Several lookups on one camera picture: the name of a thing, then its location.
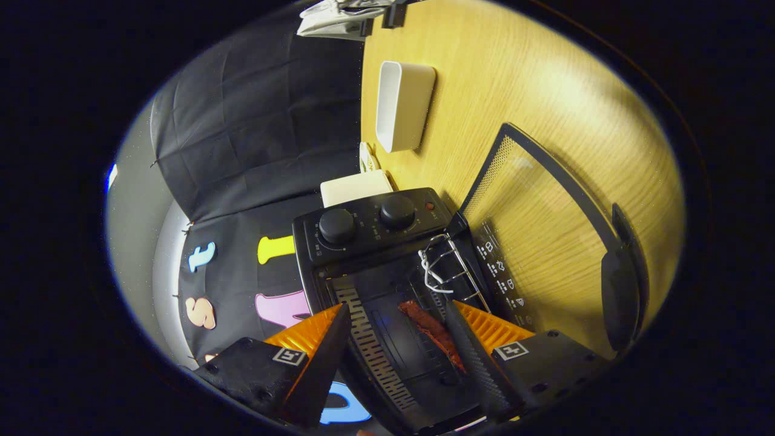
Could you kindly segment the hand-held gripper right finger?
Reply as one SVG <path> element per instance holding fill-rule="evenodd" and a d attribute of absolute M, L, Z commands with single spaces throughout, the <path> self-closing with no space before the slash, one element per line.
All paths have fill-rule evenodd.
<path fill-rule="evenodd" d="M 493 422 L 551 408 L 610 367 L 558 329 L 532 333 L 457 300 L 446 304 L 445 323 Z"/>

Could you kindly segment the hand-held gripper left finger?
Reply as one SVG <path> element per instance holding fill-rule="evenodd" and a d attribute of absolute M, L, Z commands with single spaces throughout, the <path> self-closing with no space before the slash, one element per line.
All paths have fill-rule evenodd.
<path fill-rule="evenodd" d="M 213 392 L 270 420 L 314 428 L 351 331 L 340 303 L 266 340 L 236 340 L 194 375 Z"/>

